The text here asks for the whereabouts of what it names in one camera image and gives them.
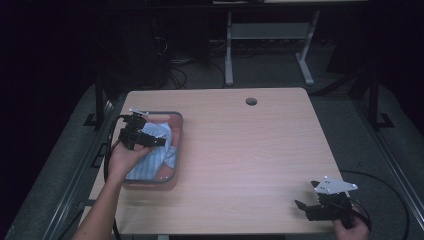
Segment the wooden table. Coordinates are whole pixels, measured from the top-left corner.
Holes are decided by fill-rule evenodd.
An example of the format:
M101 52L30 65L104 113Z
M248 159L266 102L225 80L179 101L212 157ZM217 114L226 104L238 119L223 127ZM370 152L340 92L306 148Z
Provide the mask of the wooden table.
M250 106L246 99L255 98ZM121 190L123 234L297 234L332 231L294 200L317 204L311 180L341 179L301 88L131 92L122 113L184 117L178 182L170 191ZM123 127L118 123L117 131ZM99 171L90 199L104 182Z

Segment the black cable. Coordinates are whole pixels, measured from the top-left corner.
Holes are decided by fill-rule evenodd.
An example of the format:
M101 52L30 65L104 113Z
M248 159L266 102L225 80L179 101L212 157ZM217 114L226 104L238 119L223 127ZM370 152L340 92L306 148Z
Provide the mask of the black cable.
M258 54L258 47L256 47L256 45L252 45L250 44L250 42L247 43L239 43L238 45L236 44L231 44L233 47L232 49L232 57L233 58L253 58L256 57L260 54Z
M335 204L335 203L332 203L332 202L329 202L328 204L330 204L331 206L334 206L336 208L339 208L339 209L343 210L345 213L348 213L349 215L353 215L353 216L361 219L365 223L365 225L367 225L367 228L368 228L369 232L370 233L372 232L371 219L364 217L364 215L360 214L359 212L357 212L357 211L355 211L355 210L353 210L351 208L345 208L345 207L343 207L341 205L338 205L338 204Z
M221 75L222 75L222 77L224 79L221 88L225 88L225 73L224 73L224 71L217 64L215 64L213 62L210 62L209 64L212 65L212 66L214 66L214 67L216 67L216 68L218 68L219 72L221 73Z
M178 78L172 73L172 71L177 71L177 72L179 72L183 75L183 77L184 77L183 83L180 83L178 81ZM175 84L176 89L181 89L181 88L185 87L185 85L187 83L187 74L185 72L183 72L182 70L177 69L177 68L171 68L170 77L171 77L172 80L174 80L174 84Z
M359 174L359 175L363 175L363 176L366 176L366 177L372 178L372 179L374 179L374 180L377 180L377 181L379 181L379 182L383 183L384 185L386 185L386 187L388 187L390 190L392 190L392 191L393 191L393 193L394 193L394 194L396 194L396 196L399 198L399 200L400 200L400 202L401 202L401 204L402 204L402 207L403 207L403 209L404 209L404 212L405 212L405 218L406 218L406 220L405 220L405 221L406 221L406 223L405 223L405 230L404 230L404 233L403 233L403 237L402 237L402 239L403 239L403 240L408 239L408 235L409 235L409 226L410 226L410 220L409 220L409 211L408 211L408 207L407 207L407 205L406 205L405 200L403 200L403 198L402 198L402 196L400 195L400 193L399 193L398 191L396 191L396 189L395 189L394 187L392 187L389 183L387 183L387 182L386 182L386 181L384 181L383 179L378 178L378 177L376 177L376 176L373 176L373 175L371 175L371 174L367 174L367 173L363 173L363 172L357 172L357 171L351 171L351 170L340 170L340 172L353 173L353 174Z
M354 202L354 203L356 203L356 205L358 205L359 207L361 207L362 211L364 211L365 214L367 215L367 218L371 220L370 214L368 213L367 209L362 205L361 202L359 202L358 200L353 199L353 198L347 198L347 199L349 199L349 201Z
M121 117L123 117L123 115L119 115L118 117L116 117L112 121L110 129L109 129L109 134L108 134L107 143L106 143L106 150L105 150L105 161L104 161L104 164L103 164L103 175L104 175L105 182L106 182L106 180L109 176L109 161L110 161L110 157L112 155L112 151L115 148L116 144L119 143L119 140L118 140L112 146L113 132L115 131L116 124L118 123L118 120ZM116 224L116 219L113 220L113 233L115 234L115 238L117 240L121 240L121 234L119 233L118 226Z
M72 225L74 225L74 223L82 215L83 212L84 212L84 210L80 210L77 213L77 215L72 219L72 221L68 224L68 226L66 226L65 230L63 230L62 234L60 234L58 240L61 240L65 236L65 234L69 231L69 229L72 227Z

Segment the gray carpet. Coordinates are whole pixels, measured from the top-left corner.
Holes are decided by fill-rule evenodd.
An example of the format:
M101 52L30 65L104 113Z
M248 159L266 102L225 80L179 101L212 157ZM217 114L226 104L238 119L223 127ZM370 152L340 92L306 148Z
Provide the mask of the gray carpet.
M268 50L254 57L234 58L235 82L232 87L302 87L308 92L314 92L342 77L325 71L333 46L313 45L307 63L316 84L307 86L295 61L294 53L299 46L284 45L280 46L278 53ZM213 58L211 61L221 70L224 69L223 57ZM220 88L224 81L217 66L194 63L179 69L187 74L187 89L208 89ZM366 99L356 102L347 96L351 84L345 84L325 97L311 97L337 165L340 169L372 174L398 189L384 154L375 141L375 132L370 129L361 112L362 106L366 107ZM172 82L164 87L173 88ZM422 135L402 113L393 95L384 88L381 88L380 93L379 111L388 114L395 128L381 129L379 134L387 141L411 185L423 199ZM120 101L114 102L113 107L108 108L103 127L95 131L92 126L83 126L87 116L95 112L94 87L87 89L15 219L14 239L42 239L48 236L57 239L65 231L65 227L72 223L73 218L78 216L81 207L90 204L87 197L98 171L90 166L95 162L101 143L106 142L105 134L111 119L120 112L124 100L125 96L122 96ZM345 172L342 175L346 181L359 186L359 190L351 192L351 196L361 201L371 215L373 232L370 239L401 239L406 219L396 195L375 179ZM78 182L74 194L69 199L63 199L70 184L76 180ZM58 209L65 211L61 218L63 221L55 225L51 221L55 219ZM422 228L414 215L411 212L409 214L411 223L408 239L424 239ZM77 222L66 231L63 239L70 239ZM335 239L333 234L285 237L289 240ZM125 239L156 239L156 236L125 236Z

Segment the black clamp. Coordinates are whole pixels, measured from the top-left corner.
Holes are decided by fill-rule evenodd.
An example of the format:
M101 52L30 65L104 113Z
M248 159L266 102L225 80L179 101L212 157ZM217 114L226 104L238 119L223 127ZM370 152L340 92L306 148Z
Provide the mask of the black clamp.
M314 188L319 185L317 181L311 181L311 183ZM306 213L306 217L309 221L340 219L346 229L353 227L350 216L352 212L356 211L352 209L352 204L345 192L337 194L317 194L318 201L321 205L307 206L298 200L294 200L297 207Z
M135 144L144 147L165 146L165 138L154 137L141 131L147 122L142 114L133 112L132 115L123 115L122 117L127 124L121 128L118 138L128 149L133 150Z

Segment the cloth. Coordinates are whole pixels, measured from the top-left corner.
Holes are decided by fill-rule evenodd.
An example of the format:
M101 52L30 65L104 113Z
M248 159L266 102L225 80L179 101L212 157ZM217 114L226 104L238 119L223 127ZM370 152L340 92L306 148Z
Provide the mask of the cloth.
M172 131L168 123L146 123L142 132L166 139L165 146L156 147L150 154L144 156L128 173L129 180L153 180L163 163L175 168L177 148L171 146Z

